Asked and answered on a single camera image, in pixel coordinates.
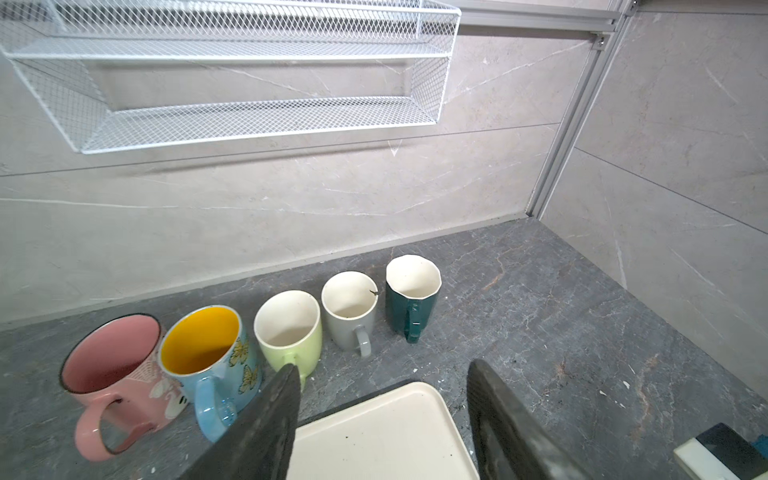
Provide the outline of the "blue butterfly mug yellow inside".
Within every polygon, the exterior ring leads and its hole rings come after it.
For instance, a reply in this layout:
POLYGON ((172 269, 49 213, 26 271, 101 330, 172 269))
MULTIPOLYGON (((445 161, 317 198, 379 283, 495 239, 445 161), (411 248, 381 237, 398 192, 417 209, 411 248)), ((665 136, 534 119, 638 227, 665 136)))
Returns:
POLYGON ((163 372, 180 383, 211 442, 223 436, 260 390, 256 343, 228 306, 206 306, 176 322, 161 342, 158 360, 163 372))

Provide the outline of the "grey mug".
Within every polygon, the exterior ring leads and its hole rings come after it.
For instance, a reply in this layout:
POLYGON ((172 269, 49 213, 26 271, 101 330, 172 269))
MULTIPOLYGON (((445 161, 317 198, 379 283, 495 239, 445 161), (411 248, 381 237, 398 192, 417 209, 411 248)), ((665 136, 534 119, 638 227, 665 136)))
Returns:
POLYGON ((372 353, 371 334, 379 289, 366 274, 345 271, 331 277, 321 291, 323 320, 333 342, 344 351, 372 353))

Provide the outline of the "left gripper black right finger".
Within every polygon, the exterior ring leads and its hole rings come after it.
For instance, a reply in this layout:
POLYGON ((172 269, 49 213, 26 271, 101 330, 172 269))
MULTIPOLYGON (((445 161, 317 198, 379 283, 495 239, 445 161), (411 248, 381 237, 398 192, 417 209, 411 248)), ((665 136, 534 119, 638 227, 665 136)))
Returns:
POLYGON ((588 479, 482 359, 467 374, 472 439, 482 479, 588 479))

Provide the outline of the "dark green mug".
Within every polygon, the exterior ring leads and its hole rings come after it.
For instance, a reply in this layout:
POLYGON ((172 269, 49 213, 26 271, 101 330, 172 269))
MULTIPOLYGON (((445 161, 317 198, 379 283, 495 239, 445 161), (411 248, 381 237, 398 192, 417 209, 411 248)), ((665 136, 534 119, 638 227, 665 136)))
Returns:
POLYGON ((395 333, 416 344, 442 287, 440 270, 424 257, 407 254, 387 264, 385 280, 386 320, 395 333))

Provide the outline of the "light green mug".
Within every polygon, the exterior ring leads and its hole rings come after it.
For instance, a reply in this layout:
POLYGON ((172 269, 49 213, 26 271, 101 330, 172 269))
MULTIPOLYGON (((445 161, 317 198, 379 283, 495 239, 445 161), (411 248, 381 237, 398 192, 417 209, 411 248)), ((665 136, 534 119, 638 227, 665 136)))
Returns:
POLYGON ((321 309, 317 300, 301 290, 278 293, 259 308, 253 328, 270 367, 278 372, 283 366, 294 364, 304 390, 322 351, 321 309))

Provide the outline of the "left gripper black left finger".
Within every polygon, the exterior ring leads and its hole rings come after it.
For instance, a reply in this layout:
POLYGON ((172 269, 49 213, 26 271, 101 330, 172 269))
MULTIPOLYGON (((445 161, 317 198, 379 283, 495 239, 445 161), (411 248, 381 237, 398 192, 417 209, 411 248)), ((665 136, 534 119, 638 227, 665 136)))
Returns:
POLYGON ((300 400, 299 370, 289 363, 181 477, 285 479, 296 436, 300 400))

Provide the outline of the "pink mug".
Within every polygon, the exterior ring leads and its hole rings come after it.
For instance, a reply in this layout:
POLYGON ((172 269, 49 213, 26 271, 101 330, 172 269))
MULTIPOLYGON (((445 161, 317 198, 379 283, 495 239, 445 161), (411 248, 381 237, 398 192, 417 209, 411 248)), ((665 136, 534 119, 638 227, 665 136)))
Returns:
POLYGON ((87 460, 113 458, 188 405, 157 360, 164 333, 154 316, 128 314, 91 331, 67 355, 59 383, 85 407, 74 440, 87 460))

